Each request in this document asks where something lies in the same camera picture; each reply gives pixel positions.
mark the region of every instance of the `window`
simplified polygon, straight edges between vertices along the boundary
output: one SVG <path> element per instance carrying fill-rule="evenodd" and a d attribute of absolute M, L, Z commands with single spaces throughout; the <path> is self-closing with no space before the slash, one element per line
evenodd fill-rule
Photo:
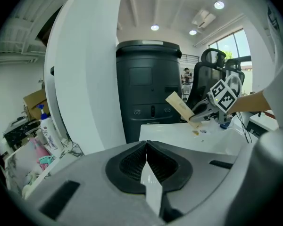
<path fill-rule="evenodd" d="M 209 48 L 216 48 L 226 53 L 226 60 L 230 58 L 240 58 L 250 56 L 249 43 L 245 31 L 234 32 L 215 43 L 209 45 Z"/>

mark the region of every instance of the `air conditioner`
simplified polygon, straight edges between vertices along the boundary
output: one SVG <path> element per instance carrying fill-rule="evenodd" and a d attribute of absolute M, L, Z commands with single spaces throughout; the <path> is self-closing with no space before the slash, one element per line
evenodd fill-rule
<path fill-rule="evenodd" d="M 214 19 L 216 18 L 215 15 L 211 14 L 210 12 L 202 9 L 200 10 L 197 15 L 193 18 L 192 24 L 196 25 L 198 28 L 205 28 L 208 26 Z"/>

